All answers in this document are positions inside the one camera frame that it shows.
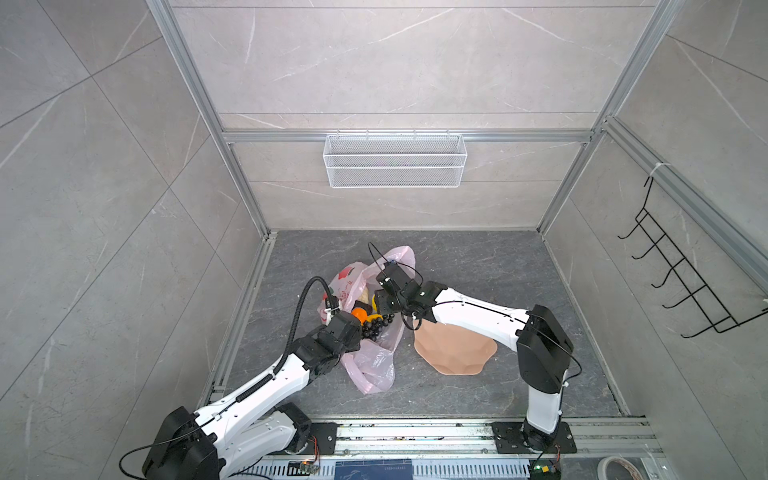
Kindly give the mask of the pink plastic bag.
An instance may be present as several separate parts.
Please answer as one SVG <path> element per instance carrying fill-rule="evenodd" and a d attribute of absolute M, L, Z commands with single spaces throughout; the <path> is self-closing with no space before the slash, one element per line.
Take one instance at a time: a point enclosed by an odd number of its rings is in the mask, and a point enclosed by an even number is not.
<path fill-rule="evenodd" d="M 376 277 L 387 260 L 410 267 L 416 265 L 413 249 L 404 245 L 390 249 L 369 265 L 353 262 L 332 278 L 329 286 L 343 311 L 352 312 L 357 300 L 372 305 L 373 294 L 381 289 Z M 341 364 L 363 394 L 383 393 L 392 387 L 395 380 L 394 354 L 404 331 L 402 317 L 396 314 L 376 340 L 363 339 L 358 351 L 342 356 Z"/>

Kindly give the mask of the pink scalloped plate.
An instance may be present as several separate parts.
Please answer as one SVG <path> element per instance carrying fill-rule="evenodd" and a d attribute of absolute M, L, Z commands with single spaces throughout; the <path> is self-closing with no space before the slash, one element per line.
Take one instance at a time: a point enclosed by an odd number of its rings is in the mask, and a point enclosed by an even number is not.
<path fill-rule="evenodd" d="M 491 338 L 431 322 L 415 331 L 414 347 L 437 372 L 449 376 L 477 375 L 497 352 L 497 343 Z"/>

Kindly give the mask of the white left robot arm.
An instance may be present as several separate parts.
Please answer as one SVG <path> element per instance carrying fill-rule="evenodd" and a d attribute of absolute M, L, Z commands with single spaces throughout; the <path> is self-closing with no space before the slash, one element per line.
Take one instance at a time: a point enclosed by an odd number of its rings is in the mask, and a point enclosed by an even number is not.
<path fill-rule="evenodd" d="M 361 322 L 343 310 L 292 342 L 273 366 L 221 400 L 166 416 L 142 465 L 144 479 L 226 479 L 264 456 L 301 451 L 311 421 L 284 400 L 360 348 Z"/>

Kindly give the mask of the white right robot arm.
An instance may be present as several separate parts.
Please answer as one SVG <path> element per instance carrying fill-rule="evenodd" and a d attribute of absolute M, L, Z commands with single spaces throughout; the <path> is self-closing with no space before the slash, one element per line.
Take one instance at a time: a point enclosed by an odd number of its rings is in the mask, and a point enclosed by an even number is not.
<path fill-rule="evenodd" d="M 520 377 L 528 385 L 528 408 L 521 427 L 526 447 L 545 452 L 555 445 L 562 418 L 562 394 L 571 378 L 574 346 L 545 306 L 514 309 L 466 296 L 442 283 L 426 281 L 395 260 L 379 267 L 374 294 L 379 311 L 400 313 L 416 330 L 427 321 L 463 328 L 514 351 Z"/>

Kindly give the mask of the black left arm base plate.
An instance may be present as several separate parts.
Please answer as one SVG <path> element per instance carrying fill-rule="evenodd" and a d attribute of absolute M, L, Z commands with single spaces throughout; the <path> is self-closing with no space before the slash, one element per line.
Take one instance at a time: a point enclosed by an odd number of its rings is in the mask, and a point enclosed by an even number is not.
<path fill-rule="evenodd" d="M 339 425 L 333 422 L 300 426 L 284 452 L 289 455 L 332 455 L 335 452 L 338 428 Z"/>

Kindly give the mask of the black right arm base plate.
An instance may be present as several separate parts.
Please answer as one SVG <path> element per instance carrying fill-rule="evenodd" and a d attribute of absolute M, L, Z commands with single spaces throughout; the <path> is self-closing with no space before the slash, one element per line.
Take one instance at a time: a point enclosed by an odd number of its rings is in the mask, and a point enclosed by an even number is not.
<path fill-rule="evenodd" d="M 577 447 L 567 422 L 560 421 L 552 433 L 545 433 L 527 421 L 492 422 L 492 437 L 499 454 L 575 454 Z"/>

